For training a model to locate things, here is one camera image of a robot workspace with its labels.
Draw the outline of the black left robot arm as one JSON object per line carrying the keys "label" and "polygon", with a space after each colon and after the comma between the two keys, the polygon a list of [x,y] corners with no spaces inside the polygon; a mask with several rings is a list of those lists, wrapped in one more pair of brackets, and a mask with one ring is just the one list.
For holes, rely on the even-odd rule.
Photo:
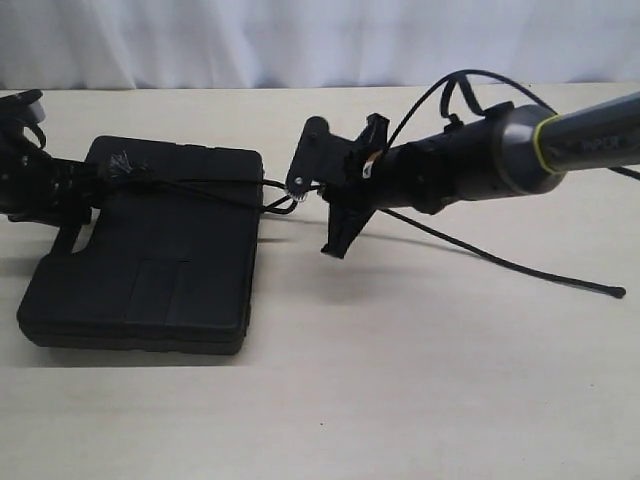
{"label": "black left robot arm", "polygon": [[50,252],[69,253],[114,188],[101,165],[45,150],[42,97],[41,90],[31,89],[1,98],[1,214],[13,223],[56,228]]}

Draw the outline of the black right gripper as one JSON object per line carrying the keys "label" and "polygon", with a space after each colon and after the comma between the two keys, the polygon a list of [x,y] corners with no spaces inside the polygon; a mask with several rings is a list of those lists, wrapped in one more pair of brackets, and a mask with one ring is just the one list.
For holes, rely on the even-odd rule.
{"label": "black right gripper", "polygon": [[328,153],[319,176],[329,203],[328,237],[321,249],[342,259],[377,211],[412,208],[435,215],[459,201],[512,197],[498,166],[495,129],[514,110],[498,104],[479,121],[450,121],[442,133],[384,151],[386,127],[375,114],[344,154]]}

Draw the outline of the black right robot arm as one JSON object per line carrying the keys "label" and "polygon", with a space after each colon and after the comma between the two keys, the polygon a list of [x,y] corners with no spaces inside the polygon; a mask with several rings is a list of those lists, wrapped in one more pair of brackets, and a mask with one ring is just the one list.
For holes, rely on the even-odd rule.
{"label": "black right robot arm", "polygon": [[639,97],[566,115],[538,105],[494,106],[483,119],[389,150],[370,126],[340,147],[328,135],[318,177],[329,204],[322,251],[345,256],[374,212],[410,207],[435,215],[451,204],[545,194],[571,171],[639,162]]}

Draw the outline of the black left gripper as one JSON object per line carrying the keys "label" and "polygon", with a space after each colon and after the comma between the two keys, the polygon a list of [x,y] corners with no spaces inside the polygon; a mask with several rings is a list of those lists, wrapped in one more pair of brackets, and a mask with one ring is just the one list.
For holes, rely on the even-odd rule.
{"label": "black left gripper", "polygon": [[70,254],[109,184],[100,163],[51,156],[38,128],[1,130],[1,213],[15,223],[58,227],[53,255]]}

